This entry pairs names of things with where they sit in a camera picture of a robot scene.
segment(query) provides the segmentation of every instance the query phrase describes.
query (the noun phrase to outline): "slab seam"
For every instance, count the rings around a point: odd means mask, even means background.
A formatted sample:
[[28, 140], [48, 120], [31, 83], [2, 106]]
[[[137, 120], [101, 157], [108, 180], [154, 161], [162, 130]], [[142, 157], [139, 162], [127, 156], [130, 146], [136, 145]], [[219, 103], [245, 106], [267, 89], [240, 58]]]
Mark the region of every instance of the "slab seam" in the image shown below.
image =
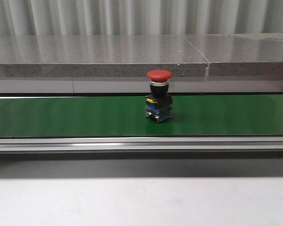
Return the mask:
[[182, 36], [183, 36], [183, 38], [199, 53], [199, 55], [206, 61], [206, 63], [207, 63], [207, 68], [206, 68], [205, 77], [208, 77], [209, 65], [210, 65], [209, 60], [208, 60], [208, 59], [206, 58], [206, 56], [205, 56], [204, 54], [202, 54], [189, 40], [187, 40], [184, 35], [182, 35]]
[[71, 78], [71, 84], [72, 84], [72, 93], [75, 93], [74, 78]]

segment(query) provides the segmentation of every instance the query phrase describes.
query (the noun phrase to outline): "conveyor belt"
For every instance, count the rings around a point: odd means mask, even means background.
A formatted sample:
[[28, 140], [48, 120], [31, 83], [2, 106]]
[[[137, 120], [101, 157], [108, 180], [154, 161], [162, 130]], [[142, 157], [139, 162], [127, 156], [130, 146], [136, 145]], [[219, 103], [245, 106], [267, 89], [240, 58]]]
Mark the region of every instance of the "conveyor belt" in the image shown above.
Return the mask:
[[174, 96], [174, 116], [145, 117], [145, 98], [0, 99], [0, 138], [283, 135], [283, 95]]
[[161, 123], [142, 96], [0, 99], [0, 152], [283, 150], [283, 95], [173, 98]]

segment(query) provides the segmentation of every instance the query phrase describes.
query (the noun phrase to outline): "white curtain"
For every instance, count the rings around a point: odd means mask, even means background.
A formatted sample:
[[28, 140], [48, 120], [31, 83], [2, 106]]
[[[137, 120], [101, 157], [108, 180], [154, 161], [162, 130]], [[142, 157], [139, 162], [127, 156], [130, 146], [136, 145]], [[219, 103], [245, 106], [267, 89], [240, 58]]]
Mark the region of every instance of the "white curtain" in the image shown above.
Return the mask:
[[283, 32], [283, 0], [0, 0], [0, 35]]

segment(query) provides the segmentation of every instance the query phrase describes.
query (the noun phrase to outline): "green conveyor belt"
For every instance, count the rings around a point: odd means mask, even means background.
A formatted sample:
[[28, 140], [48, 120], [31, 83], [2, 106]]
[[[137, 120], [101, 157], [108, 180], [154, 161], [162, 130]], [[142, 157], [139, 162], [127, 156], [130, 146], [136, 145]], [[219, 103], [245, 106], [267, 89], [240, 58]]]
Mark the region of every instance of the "green conveyor belt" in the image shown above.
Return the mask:
[[283, 135], [283, 95], [173, 96], [174, 114], [145, 117], [145, 98], [0, 99], [0, 137]]

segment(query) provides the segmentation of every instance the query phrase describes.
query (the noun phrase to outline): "red button cap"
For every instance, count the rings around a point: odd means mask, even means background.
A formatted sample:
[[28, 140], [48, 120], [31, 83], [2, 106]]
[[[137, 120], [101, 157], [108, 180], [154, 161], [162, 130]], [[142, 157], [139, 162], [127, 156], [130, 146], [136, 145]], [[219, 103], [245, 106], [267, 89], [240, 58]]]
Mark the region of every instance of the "red button cap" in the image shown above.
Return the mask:
[[169, 78], [172, 77], [172, 72], [167, 70], [153, 70], [147, 73], [147, 77], [150, 78], [153, 82], [166, 82]]

